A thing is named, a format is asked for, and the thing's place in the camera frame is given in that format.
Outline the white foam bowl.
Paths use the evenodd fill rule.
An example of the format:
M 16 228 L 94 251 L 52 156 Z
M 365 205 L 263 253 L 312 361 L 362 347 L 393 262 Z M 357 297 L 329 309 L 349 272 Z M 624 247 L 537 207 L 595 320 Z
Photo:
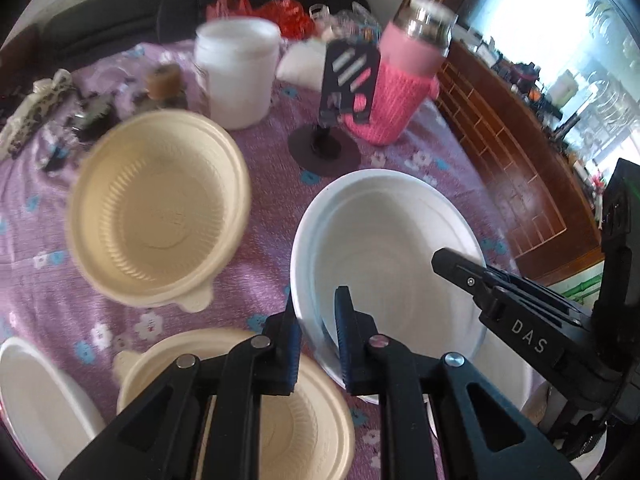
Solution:
M 1 345 L 1 407 L 11 436 L 46 479 L 58 478 L 105 428 L 85 390 L 18 337 Z
M 486 330 L 471 295 L 433 271 L 442 248 L 485 262 L 462 214 L 416 177 L 358 170 L 317 194 L 295 233 L 290 286 L 311 352 L 329 378 L 343 381 L 333 307 L 342 285 L 356 310 L 413 352 L 474 358 Z

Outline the cream plastic bowl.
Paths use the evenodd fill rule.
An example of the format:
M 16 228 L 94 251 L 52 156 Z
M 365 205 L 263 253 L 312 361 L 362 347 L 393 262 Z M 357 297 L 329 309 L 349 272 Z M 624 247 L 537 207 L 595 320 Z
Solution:
M 204 328 L 170 336 L 145 352 L 122 350 L 113 361 L 121 412 L 183 353 L 205 360 L 228 353 L 252 336 L 236 328 Z M 355 428 L 332 380 L 301 356 L 290 396 L 265 396 L 260 408 L 259 477 L 344 479 L 355 454 Z
M 201 312 L 241 244 L 250 176 L 232 136 L 186 110 L 121 122 L 70 191 L 65 234 L 81 275 L 120 304 Z

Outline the wooden bed headboard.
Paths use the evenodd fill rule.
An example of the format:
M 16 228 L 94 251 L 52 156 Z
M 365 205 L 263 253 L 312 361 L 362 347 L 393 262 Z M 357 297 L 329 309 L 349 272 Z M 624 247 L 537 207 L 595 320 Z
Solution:
M 601 262 L 588 200 L 534 113 L 460 42 L 438 79 L 436 105 L 488 189 L 521 274 L 552 285 Z

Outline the black phone stand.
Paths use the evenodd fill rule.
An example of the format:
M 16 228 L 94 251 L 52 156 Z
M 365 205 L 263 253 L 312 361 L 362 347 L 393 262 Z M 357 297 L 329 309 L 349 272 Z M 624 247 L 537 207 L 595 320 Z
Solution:
M 380 59 L 378 47 L 369 41 L 337 39 L 328 44 L 317 120 L 288 135 L 288 152 L 300 169 L 326 178 L 358 169 L 358 145 L 341 120 L 369 122 Z

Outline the pink knitted thermos bottle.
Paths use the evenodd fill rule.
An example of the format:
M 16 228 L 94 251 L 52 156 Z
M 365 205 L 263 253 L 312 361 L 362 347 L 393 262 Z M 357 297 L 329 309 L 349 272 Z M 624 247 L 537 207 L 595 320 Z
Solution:
M 395 143 L 412 115 L 438 97 L 437 73 L 446 60 L 457 14 L 434 0 L 409 0 L 378 40 L 381 55 L 371 115 L 346 120 L 357 138 L 376 146 Z

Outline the brown lidded small jar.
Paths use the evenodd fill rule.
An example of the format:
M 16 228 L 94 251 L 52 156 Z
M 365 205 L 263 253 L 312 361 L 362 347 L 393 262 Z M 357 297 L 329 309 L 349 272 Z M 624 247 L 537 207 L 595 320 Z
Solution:
M 147 72 L 144 78 L 144 89 L 134 99 L 136 113 L 151 110 L 186 110 L 188 100 L 184 91 L 182 69 L 177 63 L 160 64 Z

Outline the white plastic tub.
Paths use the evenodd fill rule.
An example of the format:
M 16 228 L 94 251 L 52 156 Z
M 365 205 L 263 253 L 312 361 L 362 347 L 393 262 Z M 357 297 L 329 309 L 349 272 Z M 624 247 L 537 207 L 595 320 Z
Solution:
M 241 130 L 268 115 L 280 43 L 280 28 L 263 18 L 216 18 L 196 30 L 194 65 L 211 120 Z

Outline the black power adapter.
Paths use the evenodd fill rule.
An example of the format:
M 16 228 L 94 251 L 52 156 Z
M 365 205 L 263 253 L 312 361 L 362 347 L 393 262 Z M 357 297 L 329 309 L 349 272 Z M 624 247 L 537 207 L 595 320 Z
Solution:
M 41 169 L 46 174 L 61 170 L 73 153 L 88 151 L 108 130 L 119 123 L 113 93 L 91 93 L 79 103 L 79 110 L 67 117 L 53 136 L 50 155 Z

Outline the red plastic bag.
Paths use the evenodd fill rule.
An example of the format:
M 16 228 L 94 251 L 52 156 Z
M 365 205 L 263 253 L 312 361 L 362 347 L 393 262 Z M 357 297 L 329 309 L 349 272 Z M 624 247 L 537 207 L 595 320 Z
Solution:
M 250 0 L 216 0 L 206 6 L 206 21 L 222 18 L 262 18 L 280 28 L 281 36 L 288 40 L 308 39 L 316 33 L 316 24 L 297 0 L 270 0 L 262 6 L 253 6 Z

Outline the leopard print pouch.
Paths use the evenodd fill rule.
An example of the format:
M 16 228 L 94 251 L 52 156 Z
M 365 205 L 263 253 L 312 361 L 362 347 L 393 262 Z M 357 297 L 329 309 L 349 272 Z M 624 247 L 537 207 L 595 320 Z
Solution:
M 74 88 L 72 74 L 61 68 L 52 78 L 32 84 L 32 91 L 1 130 L 1 159 L 16 159 L 41 125 Z

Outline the black leather sofa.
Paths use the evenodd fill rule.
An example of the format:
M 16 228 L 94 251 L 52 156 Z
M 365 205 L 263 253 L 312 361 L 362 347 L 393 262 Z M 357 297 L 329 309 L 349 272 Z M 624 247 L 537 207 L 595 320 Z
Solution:
M 84 0 L 48 3 L 44 16 L 11 37 L 9 32 L 32 0 L 1 0 L 1 91 L 26 89 L 58 68 L 77 70 L 140 42 L 171 44 L 191 39 L 216 0 Z M 250 0 L 261 6 L 270 0 Z M 367 0 L 297 0 L 333 10 Z

